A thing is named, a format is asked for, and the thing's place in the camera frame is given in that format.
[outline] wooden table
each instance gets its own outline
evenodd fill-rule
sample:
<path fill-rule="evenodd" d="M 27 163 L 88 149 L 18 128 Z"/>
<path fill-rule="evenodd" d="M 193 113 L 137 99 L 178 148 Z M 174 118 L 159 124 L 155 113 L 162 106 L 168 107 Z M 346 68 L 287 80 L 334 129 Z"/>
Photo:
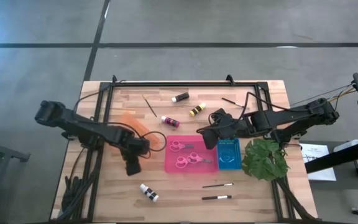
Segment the wooden table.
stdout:
<path fill-rule="evenodd" d="M 268 82 L 273 104 L 289 107 L 284 82 Z M 81 97 L 97 92 L 100 82 L 84 82 Z M 173 104 L 171 98 L 188 91 L 190 100 Z M 251 87 L 124 87 L 114 88 L 109 115 L 110 121 L 117 121 L 125 111 L 133 114 L 151 131 L 165 135 L 193 135 L 195 130 L 208 125 L 208 115 L 224 108 L 233 117 L 238 117 L 242 108 L 221 100 L 222 97 L 244 102 Z M 144 95 L 152 105 L 157 118 L 142 98 Z M 97 96 L 83 100 L 78 114 L 91 117 L 94 114 Z M 205 102 L 207 108 L 192 118 L 189 110 Z M 256 100 L 251 97 L 247 112 L 257 110 Z M 161 123 L 161 116 L 168 116 L 181 122 L 179 128 Z M 241 139 L 242 154 L 251 139 Z M 56 218 L 65 191 L 64 177 L 70 175 L 73 163 L 81 151 L 78 142 L 70 142 L 67 149 L 62 175 L 51 218 Z M 288 181 L 292 192 L 300 203 L 314 217 L 317 217 L 308 176 L 299 147 L 287 148 L 286 158 L 291 169 Z M 164 171 L 165 151 L 153 152 L 150 159 L 140 158 L 142 172 L 128 177 L 125 163 L 119 151 L 109 145 L 104 147 L 102 169 L 99 178 L 98 196 L 94 210 L 94 222 L 275 222 L 277 216 L 272 198 L 270 182 L 258 181 L 242 170 L 219 171 L 217 174 L 168 174 Z M 75 174 L 82 177 L 85 153 L 77 165 Z M 202 189 L 201 186 L 233 182 L 233 186 Z M 156 191 L 160 198 L 153 203 L 139 190 L 145 184 Z M 207 200 L 201 197 L 211 195 L 232 195 L 230 200 Z M 283 209 L 285 200 L 280 194 Z M 85 203 L 83 216 L 88 211 Z"/>

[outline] orange object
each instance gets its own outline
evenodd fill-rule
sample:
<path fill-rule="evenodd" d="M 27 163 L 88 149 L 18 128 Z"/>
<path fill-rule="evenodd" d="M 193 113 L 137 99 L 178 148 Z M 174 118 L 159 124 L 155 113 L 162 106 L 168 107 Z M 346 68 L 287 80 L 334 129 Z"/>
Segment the orange object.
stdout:
<path fill-rule="evenodd" d="M 140 123 L 128 112 L 125 112 L 123 115 L 120 116 L 119 122 L 128 124 L 129 126 L 133 127 L 140 135 L 144 135 L 150 132 L 148 128 L 146 128 L 142 123 Z M 160 140 L 155 134 L 148 134 L 144 138 L 150 141 L 150 148 L 158 149 Z"/>

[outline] black clamp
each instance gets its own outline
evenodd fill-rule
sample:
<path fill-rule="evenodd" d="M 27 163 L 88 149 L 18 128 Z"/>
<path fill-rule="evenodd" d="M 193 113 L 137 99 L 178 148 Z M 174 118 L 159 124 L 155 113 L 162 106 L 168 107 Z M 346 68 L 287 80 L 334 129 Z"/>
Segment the black clamp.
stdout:
<path fill-rule="evenodd" d="M 231 75 L 227 75 L 226 81 L 230 82 L 230 86 L 235 86 L 236 85 L 236 83 L 234 82 L 233 77 Z"/>

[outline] paint bottle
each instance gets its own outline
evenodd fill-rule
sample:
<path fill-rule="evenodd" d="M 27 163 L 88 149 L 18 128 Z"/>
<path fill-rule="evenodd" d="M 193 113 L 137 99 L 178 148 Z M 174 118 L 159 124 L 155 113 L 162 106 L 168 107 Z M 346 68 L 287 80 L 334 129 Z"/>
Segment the paint bottle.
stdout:
<path fill-rule="evenodd" d="M 182 93 L 180 95 L 177 95 L 177 96 L 173 97 L 172 102 L 176 103 L 176 102 L 179 102 L 181 100 L 188 99 L 189 97 L 190 97 L 189 93 Z"/>
<path fill-rule="evenodd" d="M 172 118 L 167 118 L 166 116 L 162 116 L 161 117 L 161 121 L 164 122 L 165 124 L 169 124 L 171 126 L 174 126 L 174 127 L 179 127 L 179 124 L 180 122 L 179 121 L 176 121 Z"/>
<path fill-rule="evenodd" d="M 157 199 L 160 197 L 152 189 L 150 189 L 150 187 L 144 184 L 140 185 L 140 190 L 153 202 L 156 202 Z"/>
<path fill-rule="evenodd" d="M 190 111 L 190 116 L 196 116 L 200 111 L 202 111 L 206 107 L 205 103 L 202 103 L 198 106 L 196 106 L 194 109 Z"/>

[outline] pink tray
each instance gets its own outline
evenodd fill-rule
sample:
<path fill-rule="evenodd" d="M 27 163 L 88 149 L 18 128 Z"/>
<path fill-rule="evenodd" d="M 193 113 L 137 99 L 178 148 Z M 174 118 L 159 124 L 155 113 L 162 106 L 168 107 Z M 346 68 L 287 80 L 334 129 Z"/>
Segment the pink tray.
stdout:
<path fill-rule="evenodd" d="M 191 145 L 192 148 L 183 148 L 177 152 L 170 149 L 174 141 L 182 145 Z M 190 153 L 195 152 L 208 162 L 188 163 L 184 168 L 178 168 L 175 164 L 179 156 L 188 157 Z M 167 146 L 165 148 L 165 171 L 168 173 L 211 173 L 218 171 L 218 155 L 216 147 L 212 150 L 205 148 L 202 135 L 195 136 L 167 136 Z"/>

